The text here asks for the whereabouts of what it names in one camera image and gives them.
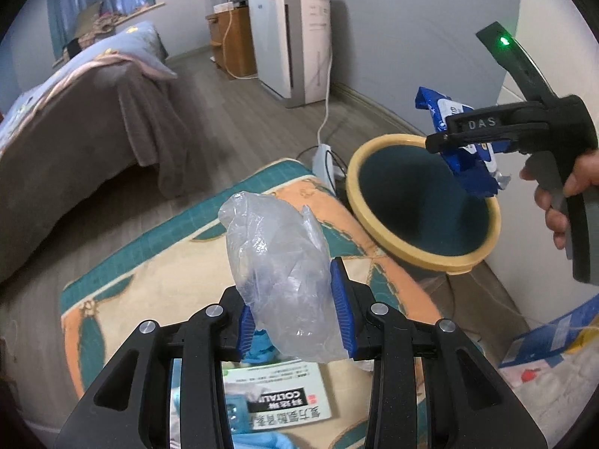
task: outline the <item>plastic bag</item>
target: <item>plastic bag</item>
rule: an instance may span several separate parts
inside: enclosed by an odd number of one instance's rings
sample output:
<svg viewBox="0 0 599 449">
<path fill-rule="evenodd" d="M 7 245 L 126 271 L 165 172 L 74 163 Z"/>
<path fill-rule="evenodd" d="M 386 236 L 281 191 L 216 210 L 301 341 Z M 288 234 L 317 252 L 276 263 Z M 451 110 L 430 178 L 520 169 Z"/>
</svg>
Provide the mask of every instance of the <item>plastic bag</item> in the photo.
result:
<svg viewBox="0 0 599 449">
<path fill-rule="evenodd" d="M 308 206 L 242 192 L 219 219 L 237 289 L 284 355 L 328 363 L 347 358 L 331 293 L 328 245 Z"/>
</svg>

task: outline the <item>white cable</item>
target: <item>white cable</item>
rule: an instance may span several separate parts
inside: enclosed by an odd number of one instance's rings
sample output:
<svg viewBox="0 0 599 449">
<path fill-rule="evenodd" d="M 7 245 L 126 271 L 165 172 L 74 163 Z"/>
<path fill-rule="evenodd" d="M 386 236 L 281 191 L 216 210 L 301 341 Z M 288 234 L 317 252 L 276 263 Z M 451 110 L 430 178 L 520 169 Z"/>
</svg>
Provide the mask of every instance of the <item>white cable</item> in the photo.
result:
<svg viewBox="0 0 599 449">
<path fill-rule="evenodd" d="M 550 327 L 555 327 L 557 328 L 557 324 L 549 324 L 549 323 L 544 323 L 541 322 L 537 319 L 535 319 L 534 317 L 529 317 L 528 315 L 523 315 L 521 312 L 518 312 L 516 309 L 504 304 L 502 301 L 500 301 L 497 297 L 495 297 L 493 295 L 493 292 L 491 292 L 491 290 L 489 288 L 486 288 L 482 283 L 480 283 L 480 286 L 483 288 L 483 290 L 485 292 L 487 292 L 488 296 L 491 298 L 491 300 L 493 300 L 496 304 L 499 304 L 501 307 L 503 307 L 504 309 L 510 311 L 513 314 L 516 314 L 518 317 L 521 317 L 522 319 L 529 321 L 529 322 L 534 322 L 539 324 L 539 326 L 537 327 L 546 327 L 546 326 L 550 326 Z M 585 330 L 585 329 L 589 329 L 589 330 L 599 330 L 598 326 L 573 326 L 573 327 L 569 327 L 566 330 L 568 331 L 580 331 L 580 330 Z"/>
<path fill-rule="evenodd" d="M 326 98 L 325 98 L 325 119 L 322 122 L 322 125 L 320 125 L 320 128 L 318 128 L 318 131 L 316 132 L 316 139 L 318 140 L 318 144 L 322 145 L 322 142 L 320 141 L 320 133 L 322 131 L 322 129 L 325 127 L 326 122 L 329 121 L 329 98 L 331 97 L 331 69 L 333 67 L 333 47 L 331 44 L 331 59 L 329 61 L 329 70 L 326 74 Z"/>
<path fill-rule="evenodd" d="M 229 31 L 231 30 L 231 24 L 233 23 L 233 8 L 229 8 L 229 25 L 226 28 L 226 32 L 225 32 L 225 36 L 223 37 L 223 61 L 225 64 L 225 70 L 231 75 L 233 76 L 235 79 L 258 79 L 258 76 L 252 76 L 252 77 L 239 77 L 239 76 L 235 76 L 235 74 L 233 74 L 230 70 L 229 67 L 226 64 L 226 38 L 227 35 L 229 35 Z"/>
</svg>

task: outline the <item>hand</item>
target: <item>hand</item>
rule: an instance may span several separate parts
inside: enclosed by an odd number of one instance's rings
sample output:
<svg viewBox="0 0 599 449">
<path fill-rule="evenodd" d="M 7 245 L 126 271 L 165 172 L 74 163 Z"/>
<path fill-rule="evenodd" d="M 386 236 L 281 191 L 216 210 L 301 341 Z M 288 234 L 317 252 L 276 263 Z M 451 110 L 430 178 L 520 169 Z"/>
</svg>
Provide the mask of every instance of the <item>hand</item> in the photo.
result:
<svg viewBox="0 0 599 449">
<path fill-rule="evenodd" d="M 531 172 L 525 168 L 520 172 L 520 178 L 534 181 Z M 585 153 L 576 159 L 572 174 L 564 184 L 564 196 L 576 196 L 591 186 L 599 186 L 599 150 Z M 537 187 L 534 192 L 534 202 L 545 211 L 545 224 L 553 231 L 553 243 L 558 250 L 565 248 L 565 232 L 570 226 L 568 218 L 551 207 L 551 194 Z"/>
</svg>

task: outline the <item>blue bedsheet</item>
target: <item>blue bedsheet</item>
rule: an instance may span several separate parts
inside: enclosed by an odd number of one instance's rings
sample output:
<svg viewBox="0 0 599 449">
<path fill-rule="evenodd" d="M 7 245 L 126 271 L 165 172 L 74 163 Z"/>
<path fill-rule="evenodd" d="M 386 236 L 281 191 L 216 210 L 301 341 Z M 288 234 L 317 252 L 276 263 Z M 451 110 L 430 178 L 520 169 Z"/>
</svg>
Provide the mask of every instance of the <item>blue bedsheet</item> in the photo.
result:
<svg viewBox="0 0 599 449">
<path fill-rule="evenodd" d="M 41 98 L 52 91 L 58 82 L 97 56 L 113 52 L 128 55 L 143 62 L 158 71 L 164 79 L 177 77 L 177 74 L 166 67 L 161 60 L 164 49 L 154 25 L 147 21 L 131 25 L 124 31 L 84 49 L 52 74 L 46 82 L 21 94 L 0 124 L 0 153 L 14 131 L 19 128 L 23 118 L 29 114 Z"/>
</svg>

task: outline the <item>mat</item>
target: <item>mat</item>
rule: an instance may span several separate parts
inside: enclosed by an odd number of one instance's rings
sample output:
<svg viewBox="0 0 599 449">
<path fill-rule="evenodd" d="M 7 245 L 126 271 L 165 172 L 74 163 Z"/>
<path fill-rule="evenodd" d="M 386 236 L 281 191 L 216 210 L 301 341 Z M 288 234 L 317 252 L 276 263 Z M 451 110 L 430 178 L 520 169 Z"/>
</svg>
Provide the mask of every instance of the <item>mat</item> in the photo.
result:
<svg viewBox="0 0 599 449">
<path fill-rule="evenodd" d="M 368 284 L 377 300 L 411 319 L 433 324 L 440 318 L 428 295 L 319 180 L 301 163 L 285 159 L 151 229 L 65 287 L 64 344 L 79 397 L 140 322 L 154 319 L 165 326 L 185 321 L 234 285 L 218 210 L 240 191 L 272 194 L 298 210 L 309 205 L 331 255 L 343 258 L 351 279 Z M 365 435 L 372 376 L 349 360 L 323 365 L 322 374 L 333 418 L 288 432 L 296 442 L 305 442 L 300 447 L 357 449 Z"/>
</svg>

